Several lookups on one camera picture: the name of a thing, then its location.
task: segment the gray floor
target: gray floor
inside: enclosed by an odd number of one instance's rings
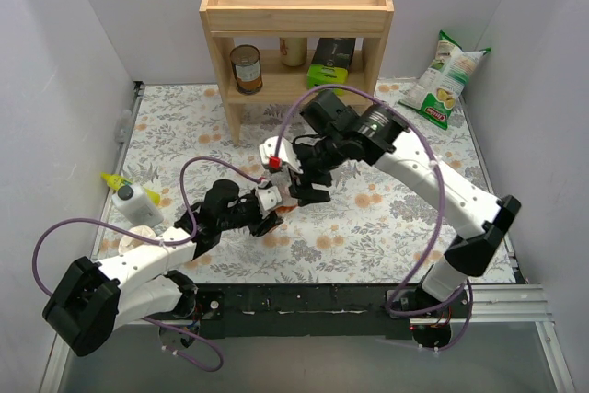
[[[534,324],[473,324],[434,357],[375,337],[233,338],[225,367],[206,374],[159,350],[156,328],[117,330],[97,352],[70,355],[62,393],[93,392],[553,392]],[[214,363],[207,349],[191,353]]]

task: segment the green and white chip bag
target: green and white chip bag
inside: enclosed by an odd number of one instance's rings
[[[400,103],[414,108],[441,128],[448,129],[448,118],[460,93],[482,56],[490,51],[491,48],[464,52],[440,31],[435,59]]]

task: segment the wooden shelf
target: wooden shelf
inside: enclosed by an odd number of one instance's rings
[[[235,78],[231,77],[227,99],[232,104],[278,103],[292,104],[293,100],[307,91],[306,71],[311,65],[314,51],[309,51],[306,63],[302,66],[290,67],[280,61],[279,50],[260,50],[262,89],[251,96],[237,91]],[[362,52],[355,51],[352,66],[346,85],[364,90],[364,72],[362,68]],[[348,105],[365,105],[367,100],[356,94],[344,93],[340,96]]]
[[[263,87],[252,96],[239,94],[229,62],[234,37],[362,37],[354,53],[347,85],[374,93],[393,18],[393,0],[202,0],[200,16],[229,130],[239,142],[241,111],[249,103],[291,104],[307,91],[306,64],[283,65],[280,53],[261,51]],[[344,93],[342,100],[365,106],[367,100]]]

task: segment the floral pattern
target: floral pattern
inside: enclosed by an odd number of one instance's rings
[[[376,94],[394,104],[410,83],[381,81]],[[417,113],[396,106],[427,136],[433,150],[472,183],[486,189],[464,113],[456,107],[444,131]],[[165,222],[160,233],[184,213],[179,172],[193,156],[214,156],[254,176],[264,171],[258,144],[277,134],[286,107],[246,106],[241,146],[231,142],[216,86],[152,86],[142,98],[122,175],[161,195]],[[310,129],[296,117],[287,136]],[[181,267],[197,283],[398,283],[421,256],[436,212],[400,182],[366,164],[349,162],[333,174],[332,202],[281,210],[284,224],[265,237],[246,229],[223,233],[209,253]],[[197,162],[186,173],[192,201],[201,199],[216,179],[230,178],[242,189],[251,183],[211,162]],[[110,223],[130,227],[115,209]],[[442,257],[454,237],[444,225],[432,264]],[[117,253],[120,236],[103,232],[97,259]],[[417,273],[418,281],[429,266]],[[485,283],[514,281],[505,248],[500,248],[483,278]]]

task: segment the green box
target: green box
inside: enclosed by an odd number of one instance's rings
[[[348,80],[356,38],[321,38],[306,73],[306,86],[318,87],[328,83],[343,85]],[[337,95],[343,94],[335,89]]]

